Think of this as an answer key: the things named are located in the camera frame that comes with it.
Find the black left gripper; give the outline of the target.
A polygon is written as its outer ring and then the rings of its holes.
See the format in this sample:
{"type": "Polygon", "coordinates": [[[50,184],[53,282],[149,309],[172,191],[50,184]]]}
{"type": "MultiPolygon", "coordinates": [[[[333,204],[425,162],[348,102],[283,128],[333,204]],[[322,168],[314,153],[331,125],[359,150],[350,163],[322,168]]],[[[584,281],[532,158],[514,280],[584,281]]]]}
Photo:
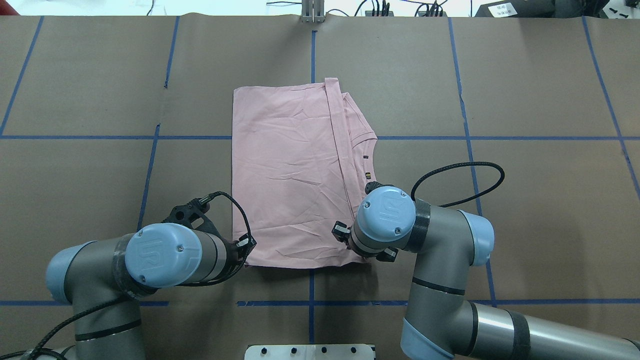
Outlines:
{"type": "Polygon", "coordinates": [[[254,237],[249,234],[243,234],[238,240],[222,239],[224,245],[224,266],[223,271],[233,271],[237,266],[242,264],[242,256],[239,251],[252,251],[258,244],[254,237]]]}

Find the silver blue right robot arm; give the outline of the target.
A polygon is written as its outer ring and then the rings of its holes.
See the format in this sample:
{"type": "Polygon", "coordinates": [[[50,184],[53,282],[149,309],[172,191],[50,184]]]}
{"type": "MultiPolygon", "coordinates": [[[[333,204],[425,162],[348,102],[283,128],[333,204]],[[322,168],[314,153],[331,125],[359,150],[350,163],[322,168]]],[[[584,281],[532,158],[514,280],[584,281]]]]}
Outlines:
{"type": "Polygon", "coordinates": [[[400,346],[412,360],[637,360],[639,342],[466,300],[470,268],[495,246],[484,217],[370,182],[352,225],[332,234],[364,258],[416,254],[400,346]]]}

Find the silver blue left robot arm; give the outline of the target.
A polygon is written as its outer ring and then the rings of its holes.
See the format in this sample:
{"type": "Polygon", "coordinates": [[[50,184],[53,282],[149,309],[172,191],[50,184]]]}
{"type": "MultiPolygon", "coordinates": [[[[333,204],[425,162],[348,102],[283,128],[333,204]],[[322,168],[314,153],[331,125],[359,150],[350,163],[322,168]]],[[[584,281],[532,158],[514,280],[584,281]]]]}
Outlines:
{"type": "Polygon", "coordinates": [[[206,287],[230,280],[256,246],[251,233],[228,242],[177,223],[154,223],[133,234],[59,251],[46,268],[55,301],[73,316],[55,326],[23,360],[65,358],[46,344],[74,324],[76,360],[144,360],[140,301],[160,289],[206,287]]]}

